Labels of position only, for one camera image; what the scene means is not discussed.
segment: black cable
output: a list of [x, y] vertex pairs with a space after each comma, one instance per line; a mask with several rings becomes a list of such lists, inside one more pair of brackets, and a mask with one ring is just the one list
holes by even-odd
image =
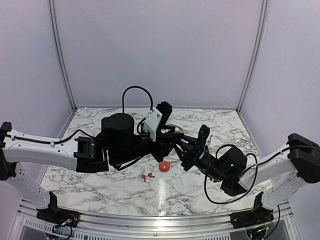
[[47, 238], [50, 238], [51, 240], [69, 240], [71, 237], [72, 237], [72, 233], [73, 233], [73, 230], [72, 230], [72, 227], [70, 225], [67, 225], [69, 228], [70, 228], [70, 234], [67, 238], [61, 238], [61, 236], [59, 237], [52, 237], [52, 236], [47, 236], [46, 233], [44, 233], [44, 235], [47, 237]]
[[[77, 134], [77, 132], [81, 132], [84, 135], [90, 137], [90, 138], [94, 138], [94, 136], [86, 133], [85, 131], [83, 131], [82, 129], [77, 129], [74, 133], [72, 133], [70, 136], [66, 137], [65, 139], [59, 140], [59, 141], [54, 141], [54, 144], [62, 144], [65, 143], [66, 141], [70, 140], [74, 135]], [[9, 134], [5, 135], [8, 138], [11, 138], [12, 136]], [[22, 136], [14, 136], [14, 139], [17, 140], [22, 140], [22, 141], [28, 141], [28, 142], [32, 142], [32, 143], [38, 143], [38, 144], [51, 144], [51, 141], [43, 141], [43, 140], [37, 140], [37, 139], [32, 139], [32, 138], [27, 138], [27, 137], [22, 137]]]
[[132, 166], [133, 164], [137, 163], [141, 158], [142, 157], [138, 157], [136, 160], [133, 160], [132, 162], [128, 163], [127, 165], [120, 167], [119, 171], [124, 170], [124, 169]]
[[144, 87], [142, 86], [137, 86], [137, 85], [134, 85], [134, 86], [130, 86], [128, 87], [126, 90], [124, 90], [124, 92], [122, 93], [122, 113], [124, 114], [125, 113], [125, 95], [126, 95], [126, 92], [130, 89], [141, 89], [143, 90], [146, 94], [148, 94], [149, 98], [150, 98], [150, 110], [152, 110], [152, 108], [154, 107], [154, 100], [152, 99], [152, 96], [150, 94], [150, 92], [145, 89]]
[[280, 212], [280, 207], [279, 207], [279, 205], [278, 205], [277, 207], [278, 207], [278, 211], [279, 211], [278, 221], [276, 222], [276, 225], [274, 226], [274, 228], [272, 229], [272, 231], [271, 231], [266, 237], [263, 238], [264, 240], [267, 239], [267, 238], [269, 238], [270, 235], [274, 233], [274, 231], [276, 230], [276, 228], [277, 228], [278, 225], [279, 225], [280, 217], [281, 217], [281, 212]]
[[264, 162], [260, 162], [258, 163], [257, 165], [260, 166], [260, 165], [263, 165], [263, 164], [266, 164], [268, 162], [270, 162], [272, 159], [274, 159], [276, 156], [280, 155], [281, 153], [289, 150], [289, 149], [295, 149], [295, 148], [305, 148], [305, 149], [313, 149], [313, 150], [316, 150], [318, 152], [320, 152], [320, 149], [318, 148], [315, 148], [313, 146], [305, 146], [305, 145], [297, 145], [297, 146], [289, 146], [289, 147], [286, 147], [284, 148], [283, 150], [275, 153], [273, 156], [271, 156], [268, 160], [264, 161]]
[[[208, 179], [208, 174], [209, 174], [209, 169], [210, 169], [210, 157], [209, 157], [209, 154], [208, 154], [208, 153], [209, 153], [208, 146], [205, 147], [205, 150], [207, 151], [208, 168], [207, 168], [206, 173], [205, 173], [204, 186], [203, 186], [203, 188], [204, 188], [204, 194], [205, 194], [206, 198], [209, 200], [209, 202], [211, 202], [211, 203], [213, 203], [213, 204], [218, 204], [218, 205], [231, 204], [231, 203], [234, 203], [234, 202], [236, 202], [236, 201], [244, 198], [246, 195], [248, 195], [249, 192], [250, 192], [250, 191], [253, 189], [253, 187], [255, 186], [255, 182], [256, 182], [256, 179], [257, 179], [257, 175], [258, 175], [258, 165], [257, 165], [256, 168], [255, 168], [255, 174], [254, 174], [253, 182], [252, 182], [250, 188], [246, 191], [245, 194], [243, 194], [242, 196], [240, 196], [240, 197], [238, 197], [238, 198], [236, 198], [236, 199], [234, 199], [234, 200], [230, 200], [230, 201], [226, 201], [226, 202], [217, 202], [217, 201], [213, 201], [213, 200], [210, 199], [210, 197], [209, 197], [209, 195], [208, 195], [208, 193], [207, 193], [207, 179]], [[246, 155], [246, 157], [249, 156], [249, 155], [252, 155], [252, 156], [254, 157], [254, 160], [255, 160], [256, 163], [258, 162], [256, 155], [254, 155], [253, 153], [248, 153], [248, 154]]]
[[144, 117], [139, 123], [138, 125], [136, 126], [136, 132], [140, 135], [140, 136], [149, 136], [150, 132], [147, 132], [147, 133], [142, 133], [142, 123], [146, 120], [146, 118]]
[[217, 151], [215, 152], [215, 158], [218, 160], [218, 152], [221, 150], [221, 149], [223, 149], [223, 148], [225, 148], [225, 147], [236, 147], [236, 145], [233, 145], [233, 144], [225, 144], [225, 145], [222, 145], [221, 147], [219, 147], [218, 149], [217, 149]]
[[62, 239], [62, 240], [69, 240], [70, 238], [71, 238], [71, 236], [72, 236], [72, 227], [71, 226], [69, 226], [70, 227], [70, 234], [69, 234], [69, 236], [67, 237], [67, 238], [65, 238], [65, 239]]

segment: enclosure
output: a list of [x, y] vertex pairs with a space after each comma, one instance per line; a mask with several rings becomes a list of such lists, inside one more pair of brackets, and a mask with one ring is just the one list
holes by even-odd
[[[154, 106], [173, 106], [169, 122], [185, 134], [196, 138], [208, 126], [211, 154], [234, 144], [263, 158], [292, 133], [320, 143], [319, 1], [2, 0], [0, 21], [0, 120], [21, 133], [96, 136], [102, 118], [122, 112], [123, 91], [138, 85]], [[148, 108], [143, 91], [128, 91], [135, 125]], [[166, 161], [168, 172], [151, 155], [124, 171], [23, 166], [60, 207], [81, 212], [70, 239], [87, 240], [248, 239], [230, 214], [251, 209], [279, 179], [217, 205], [205, 196], [203, 172], [185, 171], [174, 150]], [[233, 199], [207, 185], [213, 199]], [[0, 189], [0, 238], [46, 239], [50, 225], [33, 204], [4, 181]], [[308, 184], [283, 201], [269, 239], [318, 239], [319, 191]], [[275, 209], [274, 225], [278, 216]]]

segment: black joint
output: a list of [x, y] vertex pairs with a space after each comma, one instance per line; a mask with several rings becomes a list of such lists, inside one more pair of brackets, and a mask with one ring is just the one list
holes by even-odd
[[319, 145], [296, 133], [289, 135], [288, 140], [290, 146], [288, 158], [298, 170], [299, 176], [309, 184], [320, 182]]

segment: white wall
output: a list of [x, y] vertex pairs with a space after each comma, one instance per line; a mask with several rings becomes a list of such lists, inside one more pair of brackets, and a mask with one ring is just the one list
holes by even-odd
[[[48, 3], [0, 1], [0, 125], [57, 137], [71, 114], [55, 53]], [[41, 165], [26, 164], [34, 178]], [[0, 239], [8, 239], [21, 195], [0, 182]]]
[[[298, 133], [320, 144], [320, 1], [269, 1], [262, 48], [241, 115], [262, 156]], [[289, 200], [301, 239], [319, 239], [320, 184]]]
[[[235, 109], [261, 0], [58, 0], [62, 50], [78, 106], [120, 106], [130, 85], [155, 103]], [[128, 106], [147, 106], [138, 90]]]

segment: marble surface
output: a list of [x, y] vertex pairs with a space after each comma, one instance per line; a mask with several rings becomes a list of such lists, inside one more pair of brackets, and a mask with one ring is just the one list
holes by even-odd
[[[120, 112], [119, 108], [79, 109], [65, 137], [76, 129], [97, 135], [101, 119]], [[143, 108], [126, 109], [136, 124], [146, 112]], [[193, 137], [197, 137], [202, 124], [210, 127], [213, 138], [209, 149], [213, 155], [223, 144], [235, 144], [245, 154], [257, 153], [244, 125], [233, 110], [174, 109], [168, 123], [183, 126], [185, 134]], [[204, 193], [205, 176], [195, 166], [188, 172], [184, 171], [174, 150], [165, 160], [171, 164], [168, 172], [160, 172], [152, 156], [143, 157], [138, 163], [120, 172], [110, 167], [108, 172], [76, 173], [49, 166], [41, 186], [57, 195], [59, 206], [80, 211], [132, 216], [189, 216], [251, 208], [255, 195], [271, 185], [270, 181], [263, 182], [237, 202], [216, 205], [207, 200]], [[250, 157], [248, 165], [253, 163], [254, 159]], [[152, 173], [155, 178], [147, 178], [144, 182], [141, 175], [148, 173]], [[210, 181], [207, 189], [215, 201], [232, 199], [220, 189], [220, 183]]]

